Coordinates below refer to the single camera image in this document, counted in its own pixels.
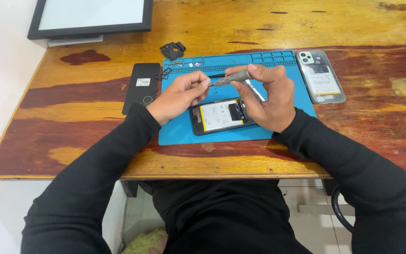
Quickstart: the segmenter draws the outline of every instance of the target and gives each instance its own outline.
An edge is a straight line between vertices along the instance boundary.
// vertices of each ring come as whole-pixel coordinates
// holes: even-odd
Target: black long-sleeve shirt
[[[34,200],[21,253],[110,253],[102,220],[115,182],[161,127],[140,105],[67,166]],[[355,207],[354,253],[406,253],[406,171],[296,109],[272,138],[313,159]],[[273,181],[158,181],[153,202],[166,222],[165,253],[309,253],[294,237]]]

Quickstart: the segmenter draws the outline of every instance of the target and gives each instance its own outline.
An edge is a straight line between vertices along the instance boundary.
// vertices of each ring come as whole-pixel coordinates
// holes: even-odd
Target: wooden table
[[[135,63],[280,49],[325,50],[346,93],[314,106],[330,128],[406,170],[406,1],[155,1],[152,31],[49,48],[0,140],[0,179],[52,179],[120,124]],[[271,140],[159,146],[122,179],[325,178]]]

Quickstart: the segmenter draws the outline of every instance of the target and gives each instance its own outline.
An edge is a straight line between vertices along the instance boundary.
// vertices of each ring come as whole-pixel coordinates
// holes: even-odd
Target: smartphone
[[[313,104],[343,103],[346,95],[322,50],[296,53],[297,63]]]
[[[241,97],[195,105],[189,107],[189,113],[196,136],[256,124],[247,114]]]

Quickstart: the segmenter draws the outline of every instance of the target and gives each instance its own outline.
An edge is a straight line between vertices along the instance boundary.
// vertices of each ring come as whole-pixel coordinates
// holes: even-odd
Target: white wall
[[[0,136],[47,44],[26,39],[37,0],[0,0]],[[0,181],[0,253],[20,253],[23,217],[49,181]],[[118,250],[125,196],[118,183],[103,220],[103,235]]]

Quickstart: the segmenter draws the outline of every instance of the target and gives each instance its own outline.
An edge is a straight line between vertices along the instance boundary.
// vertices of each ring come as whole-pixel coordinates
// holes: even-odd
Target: black sleeve
[[[353,253],[406,253],[406,171],[296,108],[272,138],[312,159],[339,183],[355,207]]]
[[[115,182],[161,126],[134,104],[125,121],[60,172],[34,200],[21,253],[110,253],[101,224]]]

